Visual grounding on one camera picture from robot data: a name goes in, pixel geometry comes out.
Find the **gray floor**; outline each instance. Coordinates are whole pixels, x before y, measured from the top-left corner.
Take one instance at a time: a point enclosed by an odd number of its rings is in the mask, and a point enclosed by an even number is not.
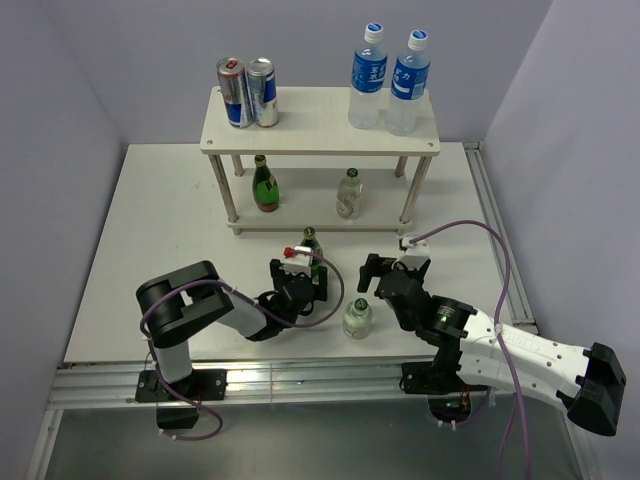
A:
[[[159,437],[152,409],[65,412],[48,479],[493,479],[509,397],[453,433],[426,418],[424,399],[340,404],[227,406],[220,436]],[[578,479],[554,409],[528,401],[534,478]],[[194,432],[213,425],[204,416]],[[513,429],[503,479],[523,477]]]

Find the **clear glass bottle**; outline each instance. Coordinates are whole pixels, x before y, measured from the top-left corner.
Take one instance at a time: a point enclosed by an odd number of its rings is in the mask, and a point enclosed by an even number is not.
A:
[[[342,331],[354,340],[366,337],[371,330],[373,311],[364,298],[358,298],[351,302],[344,312]]]
[[[420,101],[427,86],[431,60],[427,53],[427,32],[414,30],[404,53],[398,55],[393,70],[389,110],[385,119],[393,135],[409,135],[416,127]]]
[[[309,247],[313,253],[316,255],[322,256],[322,247],[320,246],[320,242],[316,238],[316,229],[313,227],[307,227],[304,229],[304,237],[302,238],[301,247]],[[311,259],[311,273],[315,276],[318,271],[318,267],[322,263],[317,258]]]
[[[267,157],[256,155],[254,160],[256,171],[253,174],[253,199],[263,212],[273,212],[280,201],[278,182],[267,167]]]
[[[336,211],[342,218],[353,220],[360,215],[362,205],[362,181],[358,177],[358,169],[350,168],[347,176],[338,185],[338,201]]]
[[[382,36],[382,25],[368,24],[364,43],[356,48],[353,57],[348,118],[356,128],[371,128],[378,122],[381,88],[387,70]]]

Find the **glass bottle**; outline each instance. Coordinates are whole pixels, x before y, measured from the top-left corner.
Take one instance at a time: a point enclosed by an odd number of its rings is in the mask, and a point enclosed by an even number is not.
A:
[[[362,182],[358,177],[358,169],[350,168],[347,176],[338,185],[338,201],[336,211],[342,218],[353,220],[360,215],[362,204]]]
[[[320,246],[320,242],[316,238],[316,229],[313,227],[307,227],[304,229],[304,237],[302,238],[301,247],[309,247],[313,253],[316,255],[322,256],[322,247]],[[317,258],[311,259],[311,273],[315,276],[318,267],[320,266],[320,260]]]
[[[267,157],[256,155],[256,171],[253,174],[253,199],[263,212],[273,212],[278,208],[280,189],[278,182],[267,167]]]
[[[342,331],[354,340],[366,337],[371,330],[373,311],[364,298],[358,298],[351,302],[344,312]]]

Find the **water bottle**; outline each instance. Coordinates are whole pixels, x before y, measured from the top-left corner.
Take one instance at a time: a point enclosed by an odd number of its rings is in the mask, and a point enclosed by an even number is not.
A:
[[[387,69],[387,52],[380,42],[382,25],[368,24],[364,43],[353,57],[349,123],[356,128],[371,128],[378,121],[380,89]]]
[[[393,135],[409,135],[415,129],[431,65],[426,50],[427,38],[424,30],[411,32],[406,52],[398,55],[396,60],[385,120],[387,130]]]

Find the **wooden shelf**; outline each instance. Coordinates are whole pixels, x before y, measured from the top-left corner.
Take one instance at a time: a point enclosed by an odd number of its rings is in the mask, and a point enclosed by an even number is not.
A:
[[[271,128],[229,124],[224,102],[214,87],[202,131],[205,154],[429,156],[440,153],[440,140],[428,92],[420,104],[415,132],[396,137],[385,130],[389,89],[381,98],[377,125],[369,130],[347,120],[349,87],[278,87],[280,121]]]
[[[228,226],[271,231],[302,231],[306,226],[318,231],[397,231],[411,226],[400,223],[407,197],[405,177],[398,178],[388,169],[358,171],[364,196],[360,216],[354,220],[336,213],[338,183],[345,168],[271,168],[280,187],[280,206],[270,213],[258,210],[253,201],[253,169],[245,170],[242,177],[229,175],[240,218]]]

